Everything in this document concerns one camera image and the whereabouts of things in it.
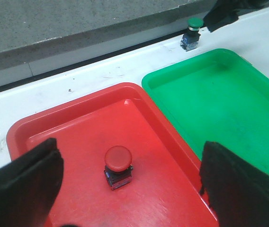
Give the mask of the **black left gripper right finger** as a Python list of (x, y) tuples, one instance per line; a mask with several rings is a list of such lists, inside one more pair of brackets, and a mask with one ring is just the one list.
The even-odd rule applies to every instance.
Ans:
[(269, 175), (217, 142), (204, 144), (199, 170), (221, 227), (269, 227)]

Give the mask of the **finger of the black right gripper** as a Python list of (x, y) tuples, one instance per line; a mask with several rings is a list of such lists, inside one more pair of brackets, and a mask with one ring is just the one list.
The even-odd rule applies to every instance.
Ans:
[(204, 16), (204, 26), (213, 32), (232, 24), (239, 16), (269, 7), (269, 0), (217, 0)]

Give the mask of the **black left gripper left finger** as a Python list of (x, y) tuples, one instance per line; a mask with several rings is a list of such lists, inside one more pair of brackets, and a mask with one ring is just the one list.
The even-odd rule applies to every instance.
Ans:
[(49, 138), (0, 168), (0, 227), (42, 227), (63, 181), (63, 158)]

